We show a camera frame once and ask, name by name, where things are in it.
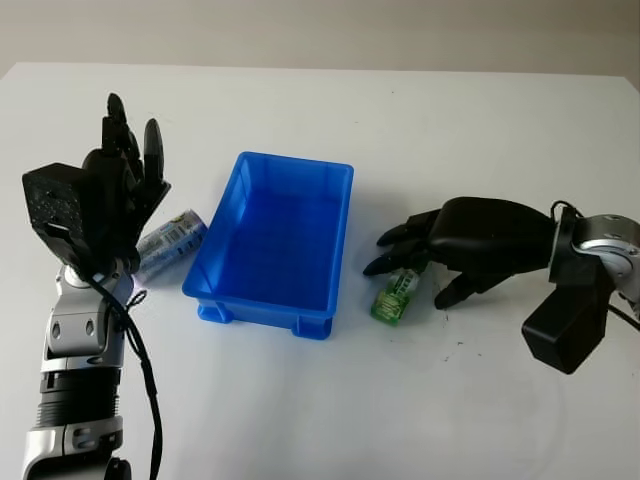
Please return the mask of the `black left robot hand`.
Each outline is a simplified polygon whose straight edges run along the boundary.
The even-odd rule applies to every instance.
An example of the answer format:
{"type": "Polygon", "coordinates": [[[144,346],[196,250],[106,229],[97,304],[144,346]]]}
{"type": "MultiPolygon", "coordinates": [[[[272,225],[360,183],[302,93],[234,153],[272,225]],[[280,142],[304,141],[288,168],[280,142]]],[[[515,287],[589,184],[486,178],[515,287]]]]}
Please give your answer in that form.
{"type": "Polygon", "coordinates": [[[137,243],[152,214],[169,192],[164,179],[164,147],[156,119],[146,122],[139,146],[121,98],[111,93],[102,119],[101,146],[91,151],[82,168],[97,175],[103,187],[106,226],[99,234],[99,251],[117,258],[131,273],[140,266],[137,243]]]}

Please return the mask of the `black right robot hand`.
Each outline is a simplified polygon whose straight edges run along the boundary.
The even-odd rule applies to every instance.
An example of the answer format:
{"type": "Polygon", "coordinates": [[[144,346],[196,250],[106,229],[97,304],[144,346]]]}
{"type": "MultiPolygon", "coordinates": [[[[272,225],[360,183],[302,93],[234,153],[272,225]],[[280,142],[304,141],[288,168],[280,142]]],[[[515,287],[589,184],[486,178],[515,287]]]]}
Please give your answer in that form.
{"type": "Polygon", "coordinates": [[[516,274],[548,266],[556,223],[513,201],[457,197],[412,215],[377,240],[387,250],[363,270],[367,277],[439,263],[458,276],[435,298],[444,310],[516,274]]]}

